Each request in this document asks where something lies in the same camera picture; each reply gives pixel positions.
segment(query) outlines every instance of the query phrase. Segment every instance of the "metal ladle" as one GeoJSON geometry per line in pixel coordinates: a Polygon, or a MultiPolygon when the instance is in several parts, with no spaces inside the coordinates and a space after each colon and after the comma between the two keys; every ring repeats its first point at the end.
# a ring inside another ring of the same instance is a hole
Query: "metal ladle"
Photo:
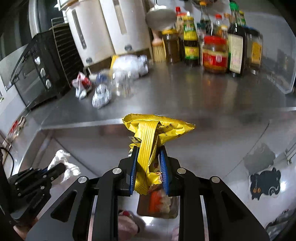
{"type": "Polygon", "coordinates": [[[162,31],[165,29],[172,28],[177,20],[177,14],[173,9],[167,6],[157,5],[157,0],[155,0],[155,6],[151,8],[146,14],[147,25],[157,31],[162,31]]]}

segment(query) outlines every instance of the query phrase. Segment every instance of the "wire rack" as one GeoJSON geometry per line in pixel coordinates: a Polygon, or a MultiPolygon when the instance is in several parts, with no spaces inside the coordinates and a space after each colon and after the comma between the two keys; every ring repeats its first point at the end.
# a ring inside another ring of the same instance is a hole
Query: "wire rack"
{"type": "Polygon", "coordinates": [[[63,17],[52,19],[52,31],[65,76],[69,85],[83,71],[83,63],[76,48],[70,27],[63,17]]]}

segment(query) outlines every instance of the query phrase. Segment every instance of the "oven door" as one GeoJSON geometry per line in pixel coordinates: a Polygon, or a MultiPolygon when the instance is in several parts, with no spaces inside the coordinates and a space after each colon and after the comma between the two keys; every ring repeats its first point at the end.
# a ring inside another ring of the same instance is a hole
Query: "oven door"
{"type": "Polygon", "coordinates": [[[40,96],[46,96],[47,88],[41,80],[39,71],[30,51],[22,58],[16,69],[13,82],[26,107],[29,109],[41,103],[40,96]]]}

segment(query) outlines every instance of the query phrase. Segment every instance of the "bristles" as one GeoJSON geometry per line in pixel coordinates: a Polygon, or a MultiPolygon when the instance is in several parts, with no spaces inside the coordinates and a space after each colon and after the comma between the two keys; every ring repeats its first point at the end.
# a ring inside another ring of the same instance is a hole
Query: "bristles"
{"type": "Polygon", "coordinates": [[[163,42],[158,45],[152,44],[152,50],[153,50],[154,62],[156,63],[165,62],[166,52],[165,52],[165,45],[163,42]]]}
{"type": "Polygon", "coordinates": [[[165,154],[163,150],[160,150],[160,153],[159,153],[159,164],[160,164],[160,171],[163,177],[163,190],[165,191],[166,195],[168,195],[169,194],[168,168],[167,168],[167,164],[165,163],[165,154]]]}
{"type": "Polygon", "coordinates": [[[135,155],[135,158],[133,160],[133,167],[132,167],[131,177],[130,177],[129,191],[130,191],[131,195],[133,195],[133,191],[135,190],[136,177],[137,177],[137,168],[136,167],[137,167],[138,155],[139,155],[139,149],[137,148],[136,155],[135,155]]]}

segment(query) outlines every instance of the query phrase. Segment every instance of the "sauce jar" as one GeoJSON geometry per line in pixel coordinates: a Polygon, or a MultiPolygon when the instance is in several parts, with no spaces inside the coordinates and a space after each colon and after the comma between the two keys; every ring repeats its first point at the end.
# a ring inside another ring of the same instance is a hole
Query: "sauce jar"
{"type": "Polygon", "coordinates": [[[166,62],[177,63],[180,62],[179,54],[179,36],[175,29],[162,31],[163,41],[165,43],[166,62]]]}
{"type": "Polygon", "coordinates": [[[225,73],[228,64],[226,39],[218,36],[205,36],[202,48],[202,61],[206,71],[216,74],[225,73]]]}

